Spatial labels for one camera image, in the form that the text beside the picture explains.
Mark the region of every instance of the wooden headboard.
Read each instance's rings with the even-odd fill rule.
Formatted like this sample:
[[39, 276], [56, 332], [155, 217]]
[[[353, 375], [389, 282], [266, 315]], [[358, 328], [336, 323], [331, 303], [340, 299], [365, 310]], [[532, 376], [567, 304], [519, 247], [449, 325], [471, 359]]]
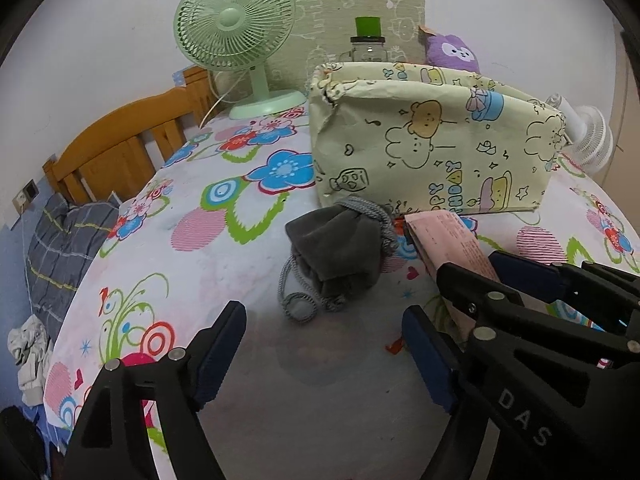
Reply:
[[196, 123], [213, 104], [207, 71], [184, 71], [185, 87], [140, 99], [114, 110], [85, 129], [66, 147], [58, 160], [42, 167], [54, 191], [81, 205], [106, 200], [112, 191], [121, 200], [136, 196], [156, 170], [140, 137], [151, 130], [160, 153], [167, 160], [185, 143], [178, 118], [193, 113]]

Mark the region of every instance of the pink flower print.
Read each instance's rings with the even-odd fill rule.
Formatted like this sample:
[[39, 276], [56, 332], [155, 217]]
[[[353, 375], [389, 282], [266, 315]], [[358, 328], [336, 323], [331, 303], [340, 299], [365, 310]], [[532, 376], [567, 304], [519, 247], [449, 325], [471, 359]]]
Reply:
[[154, 199], [150, 196], [143, 196], [140, 199], [135, 199], [127, 212], [127, 220], [133, 220], [137, 216], [145, 216], [149, 209], [151, 209], [153, 201]]
[[261, 133], [269, 133], [273, 130], [281, 130], [283, 128], [289, 128], [293, 123], [289, 119], [283, 119], [280, 117], [265, 117], [258, 123]]

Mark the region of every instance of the white fan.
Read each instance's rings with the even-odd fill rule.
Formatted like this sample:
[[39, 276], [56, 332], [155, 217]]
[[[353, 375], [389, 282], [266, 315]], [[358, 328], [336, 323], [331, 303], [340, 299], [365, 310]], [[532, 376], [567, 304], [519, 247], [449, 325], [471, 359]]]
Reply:
[[594, 176], [611, 158], [613, 135], [602, 112], [593, 106], [573, 108], [560, 94], [546, 103], [564, 114], [566, 134], [571, 140], [562, 152], [589, 176]]

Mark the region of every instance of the floral bedsheet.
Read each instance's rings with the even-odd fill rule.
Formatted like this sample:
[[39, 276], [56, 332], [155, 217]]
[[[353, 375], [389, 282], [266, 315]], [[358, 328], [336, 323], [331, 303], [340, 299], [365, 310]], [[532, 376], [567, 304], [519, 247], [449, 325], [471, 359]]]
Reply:
[[[246, 334], [200, 413], [228, 478], [418, 478], [448, 416], [402, 350], [401, 316], [421, 304], [444, 323], [446, 310], [399, 228], [398, 251], [365, 298], [304, 326], [287, 319], [276, 300], [290, 250], [284, 224], [319, 206], [314, 184], [306, 105], [256, 120], [221, 115], [190, 139], [118, 219], [79, 287], [50, 361], [49, 422], [72, 430], [109, 359], [157, 360], [238, 300]], [[465, 222], [487, 253], [638, 272], [638, 236], [562, 157], [539, 211]], [[154, 404], [144, 410], [160, 478], [171, 479]]]

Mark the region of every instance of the gray cord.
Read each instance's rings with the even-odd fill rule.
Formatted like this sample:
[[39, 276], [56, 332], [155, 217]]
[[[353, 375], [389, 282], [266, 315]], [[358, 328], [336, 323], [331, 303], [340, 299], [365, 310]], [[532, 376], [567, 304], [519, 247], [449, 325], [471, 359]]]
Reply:
[[[342, 198], [336, 203], [337, 205], [341, 205], [380, 222], [382, 253], [385, 256], [391, 256], [396, 252], [396, 249], [398, 248], [398, 238], [396, 237], [396, 232], [394, 230], [393, 223], [391, 222], [391, 218], [389, 217], [389, 213], [383, 207], [355, 195]], [[285, 284], [287, 283], [287, 278], [289, 277], [290, 272], [293, 272], [298, 283], [306, 290], [306, 292], [292, 292], [288, 296], [284, 295]], [[290, 256], [280, 272], [280, 279], [278, 281], [278, 301], [280, 302], [287, 317], [300, 323], [307, 323], [311, 321], [316, 314], [318, 314], [318, 307], [320, 305], [324, 306], [324, 309], [329, 312], [338, 312], [344, 307], [346, 298], [343, 294], [332, 298], [322, 298], [318, 294], [318, 291], [316, 291], [302, 275], [302, 272], [300, 272], [300, 268], [296, 263], [295, 257]], [[306, 301], [309, 303], [311, 305], [311, 311], [304, 315], [294, 314], [290, 310], [290, 306], [297, 301]]]

